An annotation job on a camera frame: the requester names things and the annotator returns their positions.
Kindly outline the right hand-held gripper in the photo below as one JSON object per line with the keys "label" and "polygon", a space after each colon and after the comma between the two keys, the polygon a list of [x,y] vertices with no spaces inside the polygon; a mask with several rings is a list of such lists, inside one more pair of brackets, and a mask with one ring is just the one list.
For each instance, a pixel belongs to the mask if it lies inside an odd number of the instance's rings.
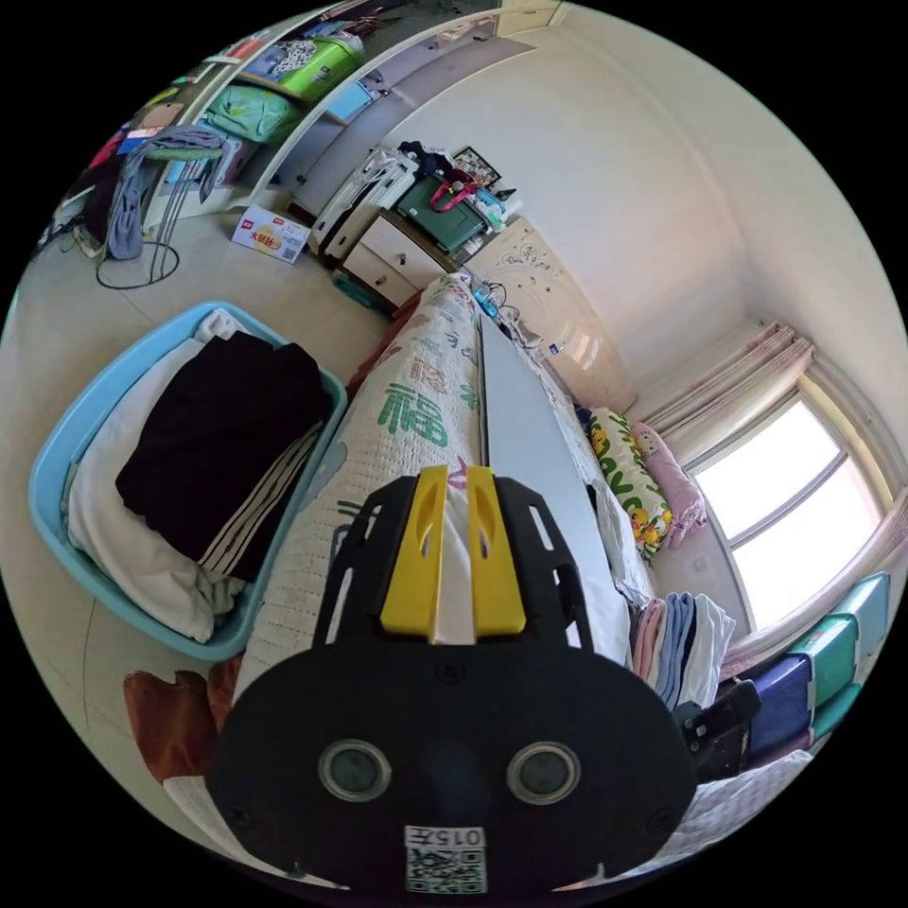
{"label": "right hand-held gripper", "polygon": [[739,679],[708,707],[688,701],[672,712],[698,784],[732,778],[743,771],[750,727],[759,712],[756,684]]}

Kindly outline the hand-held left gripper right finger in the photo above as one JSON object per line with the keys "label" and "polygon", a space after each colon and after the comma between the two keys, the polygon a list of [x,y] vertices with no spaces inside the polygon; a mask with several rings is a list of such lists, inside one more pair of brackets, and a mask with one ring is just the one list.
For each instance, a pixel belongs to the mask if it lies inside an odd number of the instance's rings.
{"label": "hand-held left gripper right finger", "polygon": [[526,616],[494,473],[467,469],[471,603],[477,636],[518,636]]}

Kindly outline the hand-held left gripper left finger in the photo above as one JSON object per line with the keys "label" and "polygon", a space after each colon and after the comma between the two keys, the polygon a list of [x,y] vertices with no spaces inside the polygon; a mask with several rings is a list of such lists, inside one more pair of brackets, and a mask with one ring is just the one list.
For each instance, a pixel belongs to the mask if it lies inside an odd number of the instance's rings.
{"label": "hand-held left gripper left finger", "polygon": [[414,479],[400,543],[380,613],[390,635],[433,635],[439,611],[447,467],[433,465]]}

